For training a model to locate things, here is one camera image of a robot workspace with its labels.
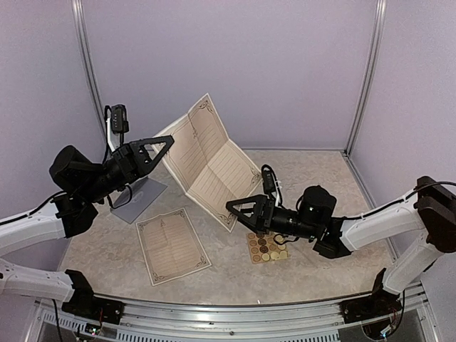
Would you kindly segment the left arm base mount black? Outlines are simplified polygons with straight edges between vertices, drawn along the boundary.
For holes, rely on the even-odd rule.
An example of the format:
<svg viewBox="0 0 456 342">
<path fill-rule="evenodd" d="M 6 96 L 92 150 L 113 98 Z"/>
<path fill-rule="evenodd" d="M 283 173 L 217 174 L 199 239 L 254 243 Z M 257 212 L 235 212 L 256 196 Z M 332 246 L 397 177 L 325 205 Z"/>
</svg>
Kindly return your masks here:
<svg viewBox="0 0 456 342">
<path fill-rule="evenodd" d="M 80 271 L 65 270 L 72 282 L 73 295 L 62 303 L 62 311 L 99 323 L 120 324 L 125 304 L 122 301 L 96 296 Z"/>
</svg>

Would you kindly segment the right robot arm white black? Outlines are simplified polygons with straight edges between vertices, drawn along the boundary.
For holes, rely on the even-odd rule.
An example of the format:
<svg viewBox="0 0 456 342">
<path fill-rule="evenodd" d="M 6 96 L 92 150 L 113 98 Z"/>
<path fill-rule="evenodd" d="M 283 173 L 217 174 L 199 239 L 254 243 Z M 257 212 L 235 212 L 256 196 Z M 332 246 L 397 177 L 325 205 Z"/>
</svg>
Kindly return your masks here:
<svg viewBox="0 0 456 342">
<path fill-rule="evenodd" d="M 423 176 L 403 196 L 354 217 L 335 217 L 336 198 L 319 185 L 308 187 L 296 209 L 284 209 L 266 195 L 226 203 L 237 221 L 254 233 L 275 232 L 307 239 L 327 259 L 346 257 L 374 242 L 417 231 L 415 241 L 392 266 L 382 270 L 364 303 L 381 315 L 408 284 L 444 254 L 455 252 L 455 194 L 448 181 Z"/>
</svg>

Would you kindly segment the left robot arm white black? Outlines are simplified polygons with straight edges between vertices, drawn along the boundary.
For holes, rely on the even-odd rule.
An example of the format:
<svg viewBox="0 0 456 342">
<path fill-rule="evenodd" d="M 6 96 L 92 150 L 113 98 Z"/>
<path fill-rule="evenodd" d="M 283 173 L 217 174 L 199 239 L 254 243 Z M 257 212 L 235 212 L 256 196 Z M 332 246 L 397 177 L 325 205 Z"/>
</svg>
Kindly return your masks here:
<svg viewBox="0 0 456 342">
<path fill-rule="evenodd" d="M 102 163 L 91 162 L 68 145 L 49 169 L 59 192 L 30 212 L 1 222 L 1 255 L 45 241 L 69 239 L 87 232 L 98 215 L 96 204 L 114 191 L 148 176 L 174 144 L 170 135 L 121 145 Z M 60 301 L 63 311 L 97 319 L 123 305 L 97 297 L 79 271 L 44 271 L 1 260 L 1 293 Z"/>
</svg>

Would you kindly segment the beige lined letter paper top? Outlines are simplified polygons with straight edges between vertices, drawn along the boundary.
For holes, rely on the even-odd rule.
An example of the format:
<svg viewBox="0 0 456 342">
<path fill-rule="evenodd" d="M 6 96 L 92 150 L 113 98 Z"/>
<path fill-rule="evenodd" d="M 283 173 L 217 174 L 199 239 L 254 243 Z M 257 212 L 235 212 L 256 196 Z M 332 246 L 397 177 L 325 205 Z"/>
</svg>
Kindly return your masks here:
<svg viewBox="0 0 456 342">
<path fill-rule="evenodd" d="M 174 144 L 162 161 L 184 194 L 228 232 L 236 224 L 226 203 L 250 196 L 261 184 L 261 171 L 228 136 L 208 93 L 157 136 Z"/>
</svg>

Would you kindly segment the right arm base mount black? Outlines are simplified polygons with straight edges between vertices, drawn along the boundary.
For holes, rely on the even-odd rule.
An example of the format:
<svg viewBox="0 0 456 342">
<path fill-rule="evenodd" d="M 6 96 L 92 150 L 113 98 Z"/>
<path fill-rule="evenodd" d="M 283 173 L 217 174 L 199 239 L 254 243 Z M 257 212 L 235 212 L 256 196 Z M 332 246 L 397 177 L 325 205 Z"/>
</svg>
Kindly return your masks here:
<svg viewBox="0 0 456 342">
<path fill-rule="evenodd" d="M 379 316 L 393 314 L 403 309 L 400 295 L 387 292 L 383 287 L 386 268 L 376 276 L 372 292 L 364 297 L 349 299 L 340 303 L 344 323 L 365 321 Z"/>
</svg>

